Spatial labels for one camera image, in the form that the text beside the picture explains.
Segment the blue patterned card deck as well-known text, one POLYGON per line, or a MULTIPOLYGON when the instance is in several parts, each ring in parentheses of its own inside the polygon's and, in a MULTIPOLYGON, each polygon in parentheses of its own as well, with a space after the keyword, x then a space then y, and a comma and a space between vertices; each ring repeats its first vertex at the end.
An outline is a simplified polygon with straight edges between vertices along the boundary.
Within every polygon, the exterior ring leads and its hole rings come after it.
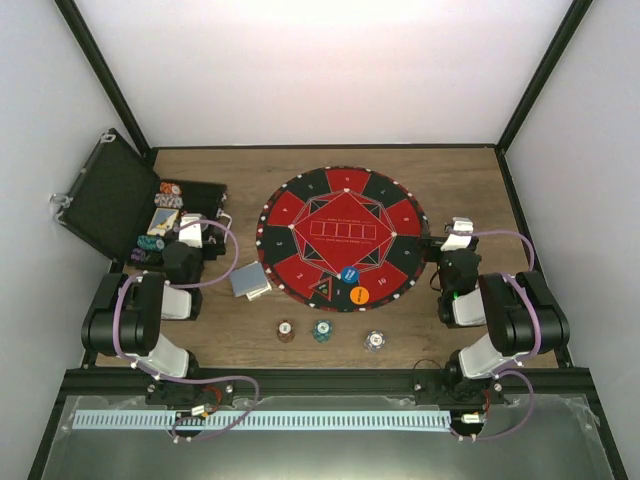
POLYGON ((269 285, 262 265, 257 261, 234 270, 229 280, 235 297, 252 296, 269 285))

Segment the blue dealer button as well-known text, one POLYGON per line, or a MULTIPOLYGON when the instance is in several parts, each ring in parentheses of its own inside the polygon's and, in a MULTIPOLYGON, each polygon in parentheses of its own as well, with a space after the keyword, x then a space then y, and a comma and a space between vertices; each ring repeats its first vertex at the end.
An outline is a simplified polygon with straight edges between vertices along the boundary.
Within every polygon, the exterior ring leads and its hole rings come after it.
POLYGON ((354 284, 359 280, 359 270, 353 266, 347 266, 342 269, 340 278, 347 284, 354 284))

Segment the brown poker chip stack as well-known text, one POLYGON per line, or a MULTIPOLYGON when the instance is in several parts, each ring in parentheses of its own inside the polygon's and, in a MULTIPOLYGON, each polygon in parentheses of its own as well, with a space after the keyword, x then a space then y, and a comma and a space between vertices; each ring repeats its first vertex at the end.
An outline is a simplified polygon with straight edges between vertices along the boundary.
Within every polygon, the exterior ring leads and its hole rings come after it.
POLYGON ((295 337, 293 325, 286 320, 281 321, 277 326, 277 338, 282 343, 291 342, 295 337))

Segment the teal poker chip stack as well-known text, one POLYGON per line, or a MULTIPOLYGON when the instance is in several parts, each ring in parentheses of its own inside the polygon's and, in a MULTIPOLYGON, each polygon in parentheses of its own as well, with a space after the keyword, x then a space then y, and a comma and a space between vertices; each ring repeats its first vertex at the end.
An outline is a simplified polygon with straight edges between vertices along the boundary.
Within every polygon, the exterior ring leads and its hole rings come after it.
POLYGON ((313 337, 319 343, 327 342, 332 334, 332 324, 327 320, 319 320, 314 325, 313 337))

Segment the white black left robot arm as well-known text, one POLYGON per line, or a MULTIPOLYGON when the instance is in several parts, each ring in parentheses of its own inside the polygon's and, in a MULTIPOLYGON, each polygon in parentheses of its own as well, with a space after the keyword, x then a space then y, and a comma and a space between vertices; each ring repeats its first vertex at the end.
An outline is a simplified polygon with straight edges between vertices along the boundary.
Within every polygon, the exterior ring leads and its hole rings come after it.
POLYGON ((124 273, 103 277, 81 328, 85 349, 95 354, 117 357, 124 353, 132 364, 167 375, 170 393, 181 403, 196 402, 204 392, 204 379, 196 373, 195 355, 174 345, 161 333, 161 322, 193 321, 200 314, 202 293, 198 288, 177 289, 177 284, 192 285, 204 269, 198 248, 182 242, 162 252, 158 272, 136 278, 126 293, 124 273))

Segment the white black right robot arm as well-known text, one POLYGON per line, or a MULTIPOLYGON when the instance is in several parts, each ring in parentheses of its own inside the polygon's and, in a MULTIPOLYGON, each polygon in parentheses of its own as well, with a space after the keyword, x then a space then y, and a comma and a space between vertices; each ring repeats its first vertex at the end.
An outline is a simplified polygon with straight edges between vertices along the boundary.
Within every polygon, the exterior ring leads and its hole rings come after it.
POLYGON ((445 393, 458 403, 479 392, 480 380, 562 349, 570 339, 566 315, 540 272, 480 274, 480 261, 471 249, 445 251, 437 261, 439 320, 449 328, 486 328, 444 367, 445 393))

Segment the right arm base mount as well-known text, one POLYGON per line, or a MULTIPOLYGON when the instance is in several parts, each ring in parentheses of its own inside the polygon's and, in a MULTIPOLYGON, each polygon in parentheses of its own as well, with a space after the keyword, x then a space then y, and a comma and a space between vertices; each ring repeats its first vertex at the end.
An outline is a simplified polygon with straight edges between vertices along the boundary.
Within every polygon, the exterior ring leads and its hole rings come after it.
POLYGON ((451 361, 441 365, 434 360, 420 359, 411 369, 411 383, 416 398, 431 404, 483 408, 503 399, 493 381, 467 379, 459 365, 451 361))

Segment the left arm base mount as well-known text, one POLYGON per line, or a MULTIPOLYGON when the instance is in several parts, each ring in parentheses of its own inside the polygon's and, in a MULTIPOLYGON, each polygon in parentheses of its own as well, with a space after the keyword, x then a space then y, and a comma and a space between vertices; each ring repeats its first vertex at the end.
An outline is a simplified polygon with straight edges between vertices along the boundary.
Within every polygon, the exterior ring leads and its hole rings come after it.
POLYGON ((186 409, 201 404, 227 405, 233 397, 235 381, 209 384, 185 384, 166 380, 154 381, 148 386, 147 406, 186 409))

